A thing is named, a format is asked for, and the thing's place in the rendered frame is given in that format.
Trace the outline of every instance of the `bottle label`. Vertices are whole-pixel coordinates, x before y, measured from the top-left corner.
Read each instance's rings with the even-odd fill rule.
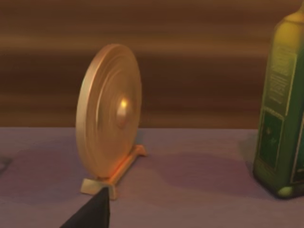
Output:
[[[273,47],[266,76],[258,156],[276,170],[285,116],[288,115],[297,55],[283,45]]]
[[[291,175],[291,183],[304,181],[304,114],[294,157],[294,166]]]

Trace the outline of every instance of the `black object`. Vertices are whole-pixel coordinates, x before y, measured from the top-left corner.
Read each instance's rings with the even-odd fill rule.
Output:
[[[109,190],[103,188],[60,228],[109,228],[109,225]]]

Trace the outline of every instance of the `tabletop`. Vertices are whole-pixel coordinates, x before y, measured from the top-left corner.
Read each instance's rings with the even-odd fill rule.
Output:
[[[90,196],[74,128],[0,128],[0,227],[56,228]],[[140,129],[110,228],[302,228],[304,198],[276,200],[251,176],[256,130]]]

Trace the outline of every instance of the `golden disc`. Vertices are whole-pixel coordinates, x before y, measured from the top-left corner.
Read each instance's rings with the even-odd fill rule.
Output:
[[[83,80],[76,114],[78,153],[97,178],[110,177],[130,152],[140,120],[142,84],[132,51],[104,47]]]

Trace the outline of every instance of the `purple table surface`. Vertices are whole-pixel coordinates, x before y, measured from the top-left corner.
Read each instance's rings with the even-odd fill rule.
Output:
[[[0,128],[0,228],[58,228],[90,196],[73,128]],[[280,201],[251,176],[256,130],[140,129],[110,228],[304,228],[304,197]]]

